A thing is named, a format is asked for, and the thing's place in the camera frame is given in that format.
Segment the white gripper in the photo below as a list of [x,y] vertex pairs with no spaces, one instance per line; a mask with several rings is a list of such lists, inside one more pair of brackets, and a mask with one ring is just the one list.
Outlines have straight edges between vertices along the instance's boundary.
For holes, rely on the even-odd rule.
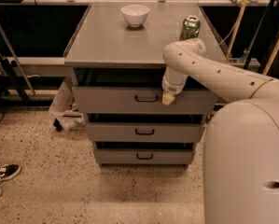
[[178,72],[169,66],[166,67],[162,78],[162,87],[164,90],[162,93],[162,103],[164,105],[170,105],[174,101],[174,95],[179,94],[183,90],[187,78],[188,76],[182,72]]

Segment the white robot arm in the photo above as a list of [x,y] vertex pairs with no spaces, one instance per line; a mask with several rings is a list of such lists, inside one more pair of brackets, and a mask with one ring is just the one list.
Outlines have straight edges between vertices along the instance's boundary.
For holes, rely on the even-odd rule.
[[279,224],[279,79],[205,58],[199,38],[163,52],[165,104],[191,77],[226,101],[203,145],[205,224]]

